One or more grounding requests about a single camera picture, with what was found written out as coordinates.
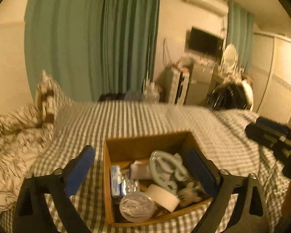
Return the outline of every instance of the open cardboard box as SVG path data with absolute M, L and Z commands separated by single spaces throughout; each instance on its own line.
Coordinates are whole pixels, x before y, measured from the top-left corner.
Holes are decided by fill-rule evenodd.
M 121 169 L 125 169 L 128 168 L 129 164 L 134 160 L 146 162 L 150 158 L 151 153 L 155 150 L 169 152 L 174 155 L 182 149 L 191 147 L 198 148 L 199 146 L 193 134 L 189 131 L 173 132 L 163 135 L 107 139 L 104 146 L 103 174 L 106 221 L 114 227 L 131 227 L 161 223 L 195 211 L 200 206 L 210 202 L 211 199 L 209 198 L 172 213 L 154 216 L 146 222 L 131 223 L 122 217 L 119 211 L 119 205 L 114 204 L 111 198 L 111 166 L 119 165 Z M 140 190 L 143 192 L 150 184 L 154 183 L 152 180 L 140 180 L 139 182 Z

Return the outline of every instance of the checkered bedsheet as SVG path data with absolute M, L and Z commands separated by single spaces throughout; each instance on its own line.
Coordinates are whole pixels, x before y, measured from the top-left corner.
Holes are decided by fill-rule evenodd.
M 212 112 L 202 107 L 123 101 L 77 103 L 67 98 L 51 77 L 41 83 L 51 83 L 54 88 L 54 135 L 47 151 L 34 163 L 32 172 L 35 176 L 50 174 L 75 158 L 85 145 L 96 148 L 94 165 L 78 193 L 70 198 L 91 231 L 190 232 L 195 227 L 207 205 L 164 223 L 116 229 L 105 223 L 103 201 L 103 144 L 106 138 L 190 130 L 204 155 L 219 169 L 226 168 L 234 175 L 247 176 L 250 172 L 258 175 L 273 232 L 289 180 L 282 175 L 282 165 L 272 152 L 246 137 L 244 128 L 256 120 L 255 113 L 242 110 Z M 58 230 L 65 232 L 52 198 L 46 195 L 46 199 Z M 231 197 L 217 232 L 225 229 L 236 199 L 235 195 Z M 0 215 L 0 223 L 7 232 L 12 232 L 14 210 Z

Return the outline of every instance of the closet door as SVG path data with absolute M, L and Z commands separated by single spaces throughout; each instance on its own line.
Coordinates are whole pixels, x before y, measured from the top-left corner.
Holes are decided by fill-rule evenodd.
M 272 75 L 259 114 L 282 123 L 291 117 L 291 43 L 285 40 L 275 39 Z
M 271 72 L 273 49 L 273 37 L 256 33 L 253 35 L 251 66 L 247 73 L 254 80 L 252 85 L 254 112 L 258 112 L 265 94 Z

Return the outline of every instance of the curtain fold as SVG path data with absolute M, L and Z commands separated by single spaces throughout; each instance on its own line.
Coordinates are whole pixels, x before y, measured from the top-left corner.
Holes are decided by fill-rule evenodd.
M 34 96 L 42 69 L 74 100 L 141 90 L 153 76 L 159 0 L 28 0 L 25 60 Z
M 238 66 L 250 66 L 254 17 L 233 0 L 228 1 L 227 45 L 233 44 L 238 52 Z

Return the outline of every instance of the flat screen tv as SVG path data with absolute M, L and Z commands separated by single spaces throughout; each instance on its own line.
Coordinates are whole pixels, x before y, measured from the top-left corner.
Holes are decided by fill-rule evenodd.
M 221 57 L 222 46 L 223 39 L 192 27 L 189 41 L 190 50 L 202 52 L 215 57 Z

